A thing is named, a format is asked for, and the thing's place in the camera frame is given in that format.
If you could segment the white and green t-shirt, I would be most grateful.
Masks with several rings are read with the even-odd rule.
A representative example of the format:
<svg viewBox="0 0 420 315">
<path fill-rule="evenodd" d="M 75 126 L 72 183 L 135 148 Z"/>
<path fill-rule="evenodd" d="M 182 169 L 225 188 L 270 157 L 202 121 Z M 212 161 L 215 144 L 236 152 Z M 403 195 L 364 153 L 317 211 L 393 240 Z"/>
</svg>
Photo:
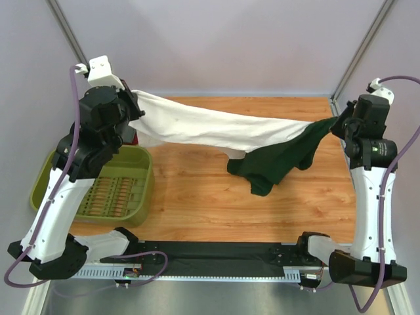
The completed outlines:
<svg viewBox="0 0 420 315">
<path fill-rule="evenodd" d="M 228 156 L 227 171 L 250 183 L 250 191 L 267 196 L 294 168 L 311 167 L 314 155 L 336 122 L 255 117 L 188 106 L 135 90 L 146 112 L 132 121 L 144 147 L 165 143 L 214 147 Z"/>
</svg>

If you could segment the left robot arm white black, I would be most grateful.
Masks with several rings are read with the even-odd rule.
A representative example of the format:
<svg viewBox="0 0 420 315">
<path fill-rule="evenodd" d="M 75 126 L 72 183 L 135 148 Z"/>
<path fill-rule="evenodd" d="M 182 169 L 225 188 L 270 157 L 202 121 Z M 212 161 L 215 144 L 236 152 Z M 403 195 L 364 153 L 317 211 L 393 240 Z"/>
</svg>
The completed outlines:
<svg viewBox="0 0 420 315">
<path fill-rule="evenodd" d="M 71 278 L 91 261 L 117 257 L 131 263 L 138 255 L 138 239 L 125 228 L 89 237 L 69 231 L 85 194 L 103 166 L 119 153 L 129 122 L 145 113 L 126 83 L 93 87 L 75 104 L 75 122 L 52 157 L 42 208 L 26 236 L 7 249 L 13 265 L 29 263 L 40 284 Z"/>
</svg>

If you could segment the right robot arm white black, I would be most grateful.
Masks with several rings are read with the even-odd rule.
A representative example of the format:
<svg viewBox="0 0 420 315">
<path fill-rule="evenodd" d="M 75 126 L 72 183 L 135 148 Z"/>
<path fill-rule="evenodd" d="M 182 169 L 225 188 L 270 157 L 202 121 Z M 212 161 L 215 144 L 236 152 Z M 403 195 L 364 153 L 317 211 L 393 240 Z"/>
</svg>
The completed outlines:
<svg viewBox="0 0 420 315">
<path fill-rule="evenodd" d="M 346 249 L 328 235 L 304 232 L 295 256 L 305 265 L 316 259 L 329 268 L 334 283 L 388 287 L 407 279 L 396 262 L 392 240 L 392 189 L 398 155 L 395 142 L 383 137 L 394 94 L 386 89 L 349 101 L 330 131 L 344 140 L 356 192 L 356 228 Z"/>
</svg>

